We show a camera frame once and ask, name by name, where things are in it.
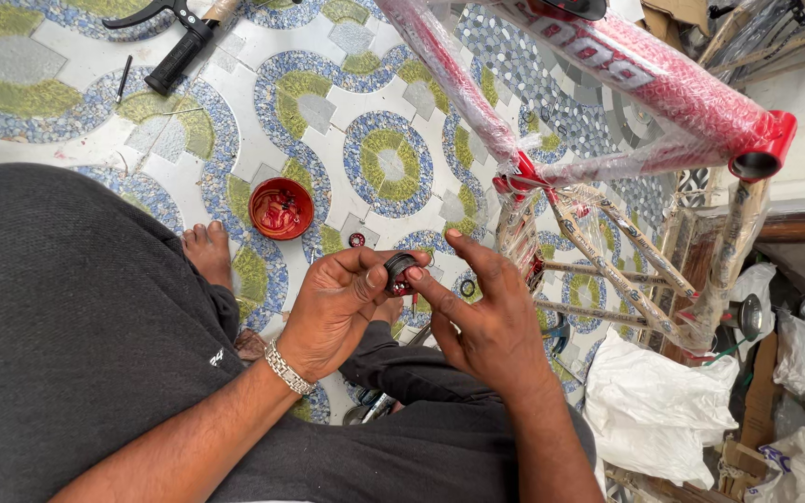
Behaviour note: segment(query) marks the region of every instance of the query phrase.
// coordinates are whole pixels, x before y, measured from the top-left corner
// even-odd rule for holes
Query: metal watch band
[[[310,394],[315,391],[316,385],[300,377],[300,374],[295,372],[291,365],[288,365],[288,362],[282,358],[282,355],[278,352],[278,347],[275,345],[277,341],[278,337],[275,337],[266,349],[266,361],[269,362],[272,370],[291,387],[294,393]]]

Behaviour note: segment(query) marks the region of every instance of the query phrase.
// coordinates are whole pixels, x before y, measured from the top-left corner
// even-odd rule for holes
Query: bare foot
[[[229,260],[229,234],[219,220],[210,225],[196,224],[182,234],[185,256],[211,285],[232,290],[232,262]]]
[[[387,299],[385,303],[377,306],[375,314],[371,315],[372,321],[386,321],[390,326],[394,326],[399,316],[403,314],[403,299],[394,297]]]

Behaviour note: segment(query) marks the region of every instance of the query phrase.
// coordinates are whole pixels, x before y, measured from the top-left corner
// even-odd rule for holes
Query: red bowl
[[[247,203],[253,226],[278,241],[303,234],[312,223],[314,211],[309,192],[290,178],[269,178],[253,189]]]

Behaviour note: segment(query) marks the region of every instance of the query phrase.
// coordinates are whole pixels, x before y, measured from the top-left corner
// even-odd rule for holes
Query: black rubber grip
[[[206,41],[194,31],[186,31],[185,36],[175,45],[170,54],[145,77],[145,82],[158,93],[166,96],[170,87],[182,74],[182,70],[191,63],[192,59],[204,48]]]

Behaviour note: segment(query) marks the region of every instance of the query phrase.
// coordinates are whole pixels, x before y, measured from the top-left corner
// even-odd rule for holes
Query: green wire
[[[726,349],[725,351],[721,352],[720,354],[717,354],[716,358],[714,358],[713,360],[710,360],[707,363],[704,363],[704,366],[706,367],[707,365],[712,365],[714,361],[719,360],[723,356],[726,356],[727,354],[734,352],[734,350],[738,349],[738,346],[740,346],[741,343],[746,341],[746,340],[747,340],[747,337],[744,337],[742,340],[738,341],[734,346]]]

